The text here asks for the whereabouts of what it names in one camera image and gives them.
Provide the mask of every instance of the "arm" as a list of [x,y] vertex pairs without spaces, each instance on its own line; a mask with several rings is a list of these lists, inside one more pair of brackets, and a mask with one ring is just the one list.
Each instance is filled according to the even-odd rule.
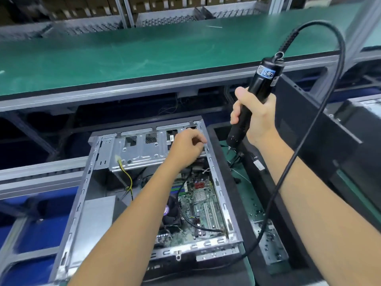
[[196,160],[206,142],[197,129],[176,135],[165,162],[95,245],[69,286],[141,284],[174,179]]
[[[275,129],[275,95],[265,104],[244,88],[236,89],[231,123],[241,104],[253,113],[247,138],[259,149],[275,183],[293,151]],[[381,285],[381,234],[332,192],[297,158],[280,195],[308,253],[331,286]]]

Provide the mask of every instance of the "black fan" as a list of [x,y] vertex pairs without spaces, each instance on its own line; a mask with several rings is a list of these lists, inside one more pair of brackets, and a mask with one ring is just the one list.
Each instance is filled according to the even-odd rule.
[[164,216],[162,218],[162,224],[160,229],[167,228],[171,231],[171,228],[178,230],[177,227],[181,227],[181,215],[180,210],[176,205],[176,198],[174,196],[169,196],[167,206],[165,207]]

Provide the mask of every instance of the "person's right arm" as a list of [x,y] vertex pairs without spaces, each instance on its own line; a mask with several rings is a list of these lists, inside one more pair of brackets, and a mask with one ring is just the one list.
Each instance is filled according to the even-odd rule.
[[[265,104],[246,89],[236,89],[231,124],[241,104],[253,113],[247,138],[260,151],[277,183],[293,150],[274,124],[275,95]],[[381,286],[381,234],[332,192],[297,158],[280,195],[304,246],[330,286]]]

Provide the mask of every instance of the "blue label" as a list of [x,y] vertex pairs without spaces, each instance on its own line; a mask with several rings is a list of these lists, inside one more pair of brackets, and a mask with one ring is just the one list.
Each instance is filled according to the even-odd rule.
[[257,69],[257,74],[259,74],[260,76],[264,78],[272,79],[274,77],[275,70],[259,65]]

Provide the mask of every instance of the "person's left arm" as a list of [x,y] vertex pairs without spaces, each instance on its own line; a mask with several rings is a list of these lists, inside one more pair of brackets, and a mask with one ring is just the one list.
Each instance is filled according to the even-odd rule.
[[141,284],[174,179],[197,159],[206,142],[197,129],[175,136],[164,163],[95,245],[69,286]]

